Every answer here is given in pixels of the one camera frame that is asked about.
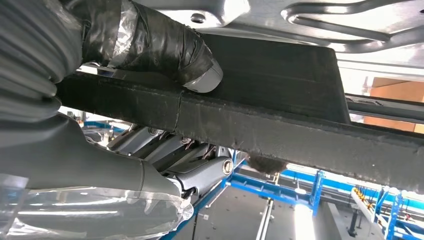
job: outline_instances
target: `black panel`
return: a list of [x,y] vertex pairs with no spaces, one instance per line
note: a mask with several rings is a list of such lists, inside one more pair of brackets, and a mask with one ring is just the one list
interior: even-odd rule
[[350,123],[333,49],[208,34],[203,39],[224,74],[209,97]]

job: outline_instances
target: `plastic wrap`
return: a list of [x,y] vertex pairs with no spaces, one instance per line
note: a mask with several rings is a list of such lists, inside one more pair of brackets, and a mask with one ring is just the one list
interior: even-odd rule
[[0,239],[5,239],[25,197],[28,178],[0,173]]
[[109,67],[121,65],[128,55],[136,30],[137,11],[129,1],[122,1],[120,7],[120,21],[118,36],[113,49],[113,56],[108,64]]
[[8,240],[143,240],[175,230],[193,215],[188,200],[166,193],[99,187],[32,190]]

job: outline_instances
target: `orange wall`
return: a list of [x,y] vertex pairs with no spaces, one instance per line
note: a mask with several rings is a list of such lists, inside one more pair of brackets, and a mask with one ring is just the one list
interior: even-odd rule
[[[387,99],[406,100],[413,102],[424,101],[424,82],[405,81],[390,85],[381,86],[382,82],[387,82],[387,78],[374,78],[373,87],[370,91],[372,97],[380,97]],[[376,117],[364,117],[365,124],[383,126],[393,129],[399,129],[410,132],[424,132],[424,126],[417,126],[414,123],[382,119]]]

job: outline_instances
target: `black tape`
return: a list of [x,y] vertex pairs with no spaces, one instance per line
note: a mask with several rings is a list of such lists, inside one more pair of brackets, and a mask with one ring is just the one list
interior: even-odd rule
[[[131,3],[137,11],[135,31],[128,54],[117,69],[158,72],[184,85],[212,67],[211,50],[196,31],[156,10]],[[81,21],[89,22],[82,49],[83,62],[107,66],[114,57],[121,1],[83,0],[65,6]]]

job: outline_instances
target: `bolt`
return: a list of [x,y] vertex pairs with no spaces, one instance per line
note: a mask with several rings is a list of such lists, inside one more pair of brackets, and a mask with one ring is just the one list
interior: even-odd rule
[[182,138],[181,138],[181,144],[188,144],[188,143],[190,143],[192,141],[192,139],[191,138],[188,138],[188,137],[185,137],[185,136],[183,136]]
[[205,15],[200,14],[200,13],[193,13],[193,15],[191,15],[191,21],[195,24],[202,24],[204,23],[206,20]]
[[231,159],[227,159],[224,161],[223,165],[222,165],[222,172],[225,175],[229,175],[232,171],[233,171],[233,161],[231,161]]
[[158,133],[159,133],[159,129],[152,128],[152,127],[149,127],[149,128],[147,129],[147,131],[148,131],[148,133],[149,133],[150,135],[156,135],[156,134],[158,134]]

